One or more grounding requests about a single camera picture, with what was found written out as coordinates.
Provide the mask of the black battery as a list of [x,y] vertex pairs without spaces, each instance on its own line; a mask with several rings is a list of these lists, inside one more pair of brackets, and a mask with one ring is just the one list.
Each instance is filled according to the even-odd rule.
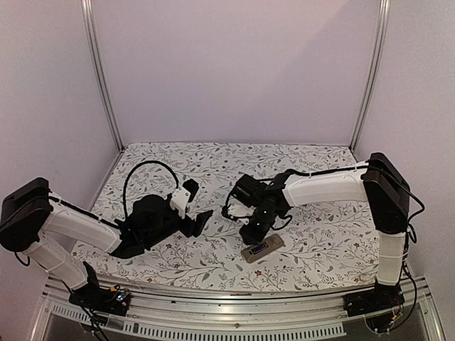
[[266,250],[268,246],[266,244],[260,244],[255,247],[252,247],[250,250],[251,254],[259,254],[260,252]]

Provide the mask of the white remote control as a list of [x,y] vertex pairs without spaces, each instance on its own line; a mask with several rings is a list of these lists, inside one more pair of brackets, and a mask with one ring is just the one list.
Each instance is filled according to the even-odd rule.
[[252,264],[283,246],[284,240],[278,234],[273,234],[265,238],[260,244],[243,249],[241,255],[247,263]]

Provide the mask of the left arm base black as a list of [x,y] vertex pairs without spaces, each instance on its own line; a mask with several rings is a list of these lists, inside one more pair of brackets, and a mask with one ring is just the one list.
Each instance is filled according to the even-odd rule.
[[120,285],[111,288],[100,287],[95,270],[85,261],[82,264],[87,270],[87,284],[77,290],[71,290],[69,302],[95,312],[126,316],[131,291],[128,288],[121,288]]

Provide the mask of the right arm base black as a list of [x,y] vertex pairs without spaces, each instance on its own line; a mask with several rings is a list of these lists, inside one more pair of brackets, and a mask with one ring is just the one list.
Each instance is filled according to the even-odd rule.
[[370,290],[344,295],[343,309],[348,317],[354,317],[395,308],[404,302],[400,282],[389,286],[375,281],[374,287]]

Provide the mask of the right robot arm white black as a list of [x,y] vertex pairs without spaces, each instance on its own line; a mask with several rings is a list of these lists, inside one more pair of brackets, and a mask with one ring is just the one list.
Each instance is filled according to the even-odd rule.
[[290,209],[319,202],[358,201],[370,208],[379,234],[376,288],[368,294],[368,304],[382,310],[395,298],[400,282],[405,245],[412,231],[409,213],[414,200],[421,210],[424,203],[414,195],[407,181],[383,153],[345,168],[313,173],[288,169],[270,181],[244,174],[228,194],[237,204],[225,203],[222,215],[240,220],[240,235],[246,245],[262,242],[276,219],[289,221]]

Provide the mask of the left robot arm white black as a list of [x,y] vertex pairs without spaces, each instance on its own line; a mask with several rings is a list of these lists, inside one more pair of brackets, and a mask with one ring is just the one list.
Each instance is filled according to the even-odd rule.
[[59,277],[90,308],[100,308],[106,295],[95,271],[74,259],[51,234],[88,243],[118,259],[130,259],[176,232],[198,237],[213,211],[195,218],[188,215],[187,207],[197,192],[197,182],[188,180],[166,198],[144,196],[134,202],[132,212],[123,220],[109,222],[64,201],[50,190],[45,178],[36,178],[3,199],[1,245]]

